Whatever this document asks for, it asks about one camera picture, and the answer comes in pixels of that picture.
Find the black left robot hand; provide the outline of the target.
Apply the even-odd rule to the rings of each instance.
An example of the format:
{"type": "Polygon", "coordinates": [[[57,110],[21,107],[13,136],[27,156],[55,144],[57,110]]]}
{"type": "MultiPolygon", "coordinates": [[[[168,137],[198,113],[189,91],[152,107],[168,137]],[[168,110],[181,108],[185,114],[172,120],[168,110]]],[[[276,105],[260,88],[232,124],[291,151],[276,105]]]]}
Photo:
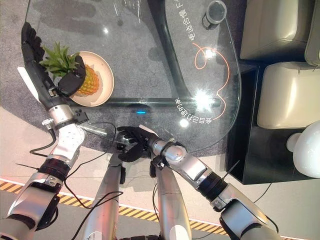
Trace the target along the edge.
{"type": "Polygon", "coordinates": [[[21,30],[24,68],[29,76],[25,84],[46,110],[65,105],[65,98],[78,91],[85,82],[86,68],[79,54],[68,55],[68,48],[56,44],[54,50],[41,46],[29,22],[21,30]]]}

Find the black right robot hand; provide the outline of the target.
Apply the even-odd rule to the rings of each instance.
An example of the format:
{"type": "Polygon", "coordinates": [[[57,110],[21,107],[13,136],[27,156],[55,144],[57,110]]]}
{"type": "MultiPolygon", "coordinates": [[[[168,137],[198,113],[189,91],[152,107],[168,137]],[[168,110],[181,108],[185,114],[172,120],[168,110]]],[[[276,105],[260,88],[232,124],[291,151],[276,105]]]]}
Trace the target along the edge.
{"type": "Polygon", "coordinates": [[[152,158],[152,145],[159,137],[141,127],[120,126],[118,135],[123,136],[133,146],[125,153],[120,153],[118,158],[126,163],[132,163],[140,158],[152,158]]]}

